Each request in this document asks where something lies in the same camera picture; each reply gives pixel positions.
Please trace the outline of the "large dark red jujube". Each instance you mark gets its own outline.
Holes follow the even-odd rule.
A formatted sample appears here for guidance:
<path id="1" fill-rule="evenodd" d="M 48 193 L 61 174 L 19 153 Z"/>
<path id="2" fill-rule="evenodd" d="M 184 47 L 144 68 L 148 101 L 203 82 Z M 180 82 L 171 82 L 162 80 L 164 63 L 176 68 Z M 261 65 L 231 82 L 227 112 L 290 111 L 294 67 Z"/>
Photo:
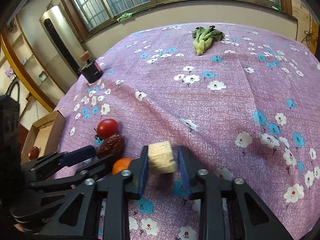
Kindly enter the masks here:
<path id="1" fill-rule="evenodd" d="M 124 152 L 125 138 L 119 134 L 114 134 L 104 140 L 104 142 L 98 147 L 96 156 L 100 159 L 107 155 L 115 155 L 120 157 Z"/>

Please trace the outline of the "cardboard tray box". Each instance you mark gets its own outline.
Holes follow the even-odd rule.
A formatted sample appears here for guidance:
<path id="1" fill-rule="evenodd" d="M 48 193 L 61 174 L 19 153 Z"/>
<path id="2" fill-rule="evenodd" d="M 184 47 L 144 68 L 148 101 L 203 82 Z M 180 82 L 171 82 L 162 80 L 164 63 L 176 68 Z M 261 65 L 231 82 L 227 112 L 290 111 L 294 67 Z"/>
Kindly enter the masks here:
<path id="1" fill-rule="evenodd" d="M 38 157 L 56 152 L 65 124 L 66 119 L 59 111 L 53 111 L 34 122 L 22 148 L 21 163 L 34 159 L 30 160 L 29 157 L 34 147 L 39 149 Z"/>

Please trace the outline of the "black motor with cork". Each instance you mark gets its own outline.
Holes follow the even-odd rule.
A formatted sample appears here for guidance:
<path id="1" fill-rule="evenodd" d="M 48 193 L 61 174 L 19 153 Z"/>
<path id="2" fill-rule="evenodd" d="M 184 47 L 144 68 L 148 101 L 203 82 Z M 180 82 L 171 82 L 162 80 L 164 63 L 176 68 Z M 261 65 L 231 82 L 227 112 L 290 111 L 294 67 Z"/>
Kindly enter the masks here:
<path id="1" fill-rule="evenodd" d="M 80 73 L 85 77 L 89 84 L 95 83 L 102 77 L 103 71 L 89 51 L 85 51 L 85 53 L 80 56 L 80 60 L 85 64 L 80 68 Z"/>

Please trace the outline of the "purple plush toy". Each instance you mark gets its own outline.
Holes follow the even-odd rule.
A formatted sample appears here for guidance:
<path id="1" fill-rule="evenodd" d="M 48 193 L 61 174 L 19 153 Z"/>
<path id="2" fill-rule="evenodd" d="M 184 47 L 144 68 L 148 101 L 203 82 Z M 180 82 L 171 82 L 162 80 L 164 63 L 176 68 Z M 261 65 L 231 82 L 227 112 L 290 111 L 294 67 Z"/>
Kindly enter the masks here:
<path id="1" fill-rule="evenodd" d="M 14 70 L 11 67 L 5 71 L 5 74 L 11 81 L 14 81 L 17 77 Z"/>

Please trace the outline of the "tower air conditioner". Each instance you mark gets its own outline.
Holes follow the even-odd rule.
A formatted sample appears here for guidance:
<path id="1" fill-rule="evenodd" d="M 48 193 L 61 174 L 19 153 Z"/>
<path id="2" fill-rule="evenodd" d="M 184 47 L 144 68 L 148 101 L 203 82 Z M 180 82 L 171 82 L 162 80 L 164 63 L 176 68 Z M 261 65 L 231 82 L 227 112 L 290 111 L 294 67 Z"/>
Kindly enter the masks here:
<path id="1" fill-rule="evenodd" d="M 45 33 L 57 50 L 61 59 L 72 73 L 79 77 L 80 69 L 85 65 L 80 57 L 85 53 L 78 38 L 68 24 L 58 5 L 43 13 L 40 18 Z"/>

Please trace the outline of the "purple floral tablecloth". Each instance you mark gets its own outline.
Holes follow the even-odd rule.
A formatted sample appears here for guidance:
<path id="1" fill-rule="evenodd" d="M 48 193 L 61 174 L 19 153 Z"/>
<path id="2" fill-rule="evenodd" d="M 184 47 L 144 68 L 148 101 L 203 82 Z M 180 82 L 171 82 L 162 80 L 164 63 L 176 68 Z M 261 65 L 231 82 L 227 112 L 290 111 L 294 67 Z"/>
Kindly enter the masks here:
<path id="1" fill-rule="evenodd" d="M 99 46 L 103 76 L 84 77 L 56 109 L 66 119 L 60 151 L 99 146 L 95 128 L 114 119 L 124 155 L 169 141 L 189 147 L 217 177 L 244 178 L 294 239 L 319 219 L 319 61 L 301 43 L 244 25 L 201 56 L 196 24 L 126 35 Z"/>

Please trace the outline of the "green cloth on windowsill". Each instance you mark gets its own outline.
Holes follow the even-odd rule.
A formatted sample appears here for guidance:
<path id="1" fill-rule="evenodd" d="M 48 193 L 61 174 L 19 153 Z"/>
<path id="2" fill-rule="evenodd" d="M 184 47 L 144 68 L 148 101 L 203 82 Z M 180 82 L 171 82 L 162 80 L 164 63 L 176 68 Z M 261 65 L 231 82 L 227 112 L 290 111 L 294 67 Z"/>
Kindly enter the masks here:
<path id="1" fill-rule="evenodd" d="M 131 13 L 131 12 L 126 12 L 126 13 L 122 14 L 119 18 L 117 18 L 117 22 L 118 22 L 118 23 L 125 22 L 125 21 L 131 19 L 132 16 L 133 16 L 133 13 Z"/>

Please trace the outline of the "green bok choy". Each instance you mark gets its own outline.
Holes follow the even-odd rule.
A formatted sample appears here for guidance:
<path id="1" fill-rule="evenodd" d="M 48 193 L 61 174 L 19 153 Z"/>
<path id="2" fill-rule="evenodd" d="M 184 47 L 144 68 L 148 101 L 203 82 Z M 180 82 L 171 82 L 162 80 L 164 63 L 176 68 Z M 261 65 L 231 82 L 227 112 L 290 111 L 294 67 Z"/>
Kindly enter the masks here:
<path id="1" fill-rule="evenodd" d="M 203 55 L 212 45 L 213 42 L 222 41 L 224 33 L 217 30 L 214 25 L 210 25 L 208 28 L 196 27 L 192 32 L 193 47 L 196 55 Z"/>

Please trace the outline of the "green bottle on windowsill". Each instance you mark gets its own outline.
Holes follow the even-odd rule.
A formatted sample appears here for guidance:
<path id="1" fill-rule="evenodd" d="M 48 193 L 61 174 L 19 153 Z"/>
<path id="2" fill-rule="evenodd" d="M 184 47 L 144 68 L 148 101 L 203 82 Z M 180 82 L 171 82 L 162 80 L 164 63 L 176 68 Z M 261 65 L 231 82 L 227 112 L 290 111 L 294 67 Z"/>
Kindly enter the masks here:
<path id="1" fill-rule="evenodd" d="M 276 3 L 277 3 L 277 10 L 281 11 L 281 1 L 280 0 L 276 0 Z"/>

